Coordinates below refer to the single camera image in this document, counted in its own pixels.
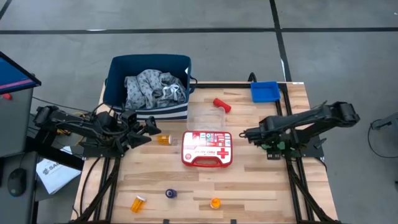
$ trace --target wooden table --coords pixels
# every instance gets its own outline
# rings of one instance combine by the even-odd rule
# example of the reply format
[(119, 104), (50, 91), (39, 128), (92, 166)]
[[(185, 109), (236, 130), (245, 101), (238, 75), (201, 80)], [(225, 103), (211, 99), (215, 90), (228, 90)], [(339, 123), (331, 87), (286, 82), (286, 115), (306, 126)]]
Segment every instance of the wooden table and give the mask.
[[(287, 88), (293, 113), (309, 110), (305, 86), (287, 83)], [(162, 223), (165, 218), (171, 223), (230, 223), (231, 219), (237, 219), (238, 223), (295, 223), (285, 161), (267, 160), (265, 151), (238, 136), (243, 130), (258, 126), (266, 116), (277, 114), (275, 104), (253, 103), (249, 88), (197, 88), (190, 95), (189, 108), (212, 108), (216, 97), (232, 106), (231, 112), (226, 114), (226, 131), (233, 138), (233, 163), (227, 168), (183, 165), (180, 153), (186, 122), (159, 121), (157, 125), (162, 133), (177, 138), (178, 145), (161, 146), (152, 141), (126, 153), (121, 160), (112, 223)], [(283, 99), (281, 104), (286, 115)], [(76, 209), (83, 182), (94, 160), (85, 162)], [(97, 194), (103, 160), (97, 163), (88, 180), (84, 208)], [(324, 166), (312, 158), (303, 159), (303, 163), (310, 193), (326, 214), (337, 219)], [(177, 190), (176, 199), (165, 196), (169, 188)], [(136, 195), (147, 199), (141, 213), (130, 211)], [(306, 218), (303, 198), (299, 195), (302, 216)], [(221, 208), (210, 207), (213, 197), (221, 199)], [(100, 219), (105, 217), (107, 201), (108, 195), (105, 195)]]

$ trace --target clear plastic container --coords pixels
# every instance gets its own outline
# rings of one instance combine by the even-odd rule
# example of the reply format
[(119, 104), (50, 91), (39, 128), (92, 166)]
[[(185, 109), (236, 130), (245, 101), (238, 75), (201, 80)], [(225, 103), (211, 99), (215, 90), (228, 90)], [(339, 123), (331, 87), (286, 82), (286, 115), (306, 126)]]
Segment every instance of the clear plastic container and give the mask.
[(187, 129), (189, 131), (225, 131), (225, 110), (219, 108), (188, 107)]

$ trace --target blue spool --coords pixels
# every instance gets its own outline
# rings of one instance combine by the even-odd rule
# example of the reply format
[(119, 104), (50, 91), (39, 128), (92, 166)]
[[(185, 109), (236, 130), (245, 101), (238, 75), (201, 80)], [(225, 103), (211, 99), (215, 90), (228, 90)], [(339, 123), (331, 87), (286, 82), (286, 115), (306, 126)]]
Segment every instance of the blue spool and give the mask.
[(177, 196), (177, 191), (173, 189), (166, 190), (166, 197), (168, 198), (175, 198)]

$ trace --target blue tray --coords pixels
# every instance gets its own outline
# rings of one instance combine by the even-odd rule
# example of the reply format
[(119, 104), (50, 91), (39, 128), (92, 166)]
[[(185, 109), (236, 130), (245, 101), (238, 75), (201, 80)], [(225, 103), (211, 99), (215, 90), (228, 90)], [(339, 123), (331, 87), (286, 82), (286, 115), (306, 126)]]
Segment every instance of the blue tray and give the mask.
[(251, 97), (255, 103), (269, 103), (280, 99), (277, 82), (251, 83)]

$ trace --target red cylinder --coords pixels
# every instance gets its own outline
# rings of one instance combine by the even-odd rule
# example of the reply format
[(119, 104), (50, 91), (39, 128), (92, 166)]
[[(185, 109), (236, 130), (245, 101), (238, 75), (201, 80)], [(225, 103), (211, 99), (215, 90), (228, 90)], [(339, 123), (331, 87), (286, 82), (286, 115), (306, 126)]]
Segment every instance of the red cylinder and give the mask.
[(225, 113), (228, 113), (228, 112), (231, 111), (231, 106), (226, 104), (226, 103), (224, 103), (224, 102), (222, 102), (219, 98), (215, 98), (214, 101), (213, 101), (213, 104), (216, 105), (216, 106), (223, 107), (224, 110), (225, 110)]

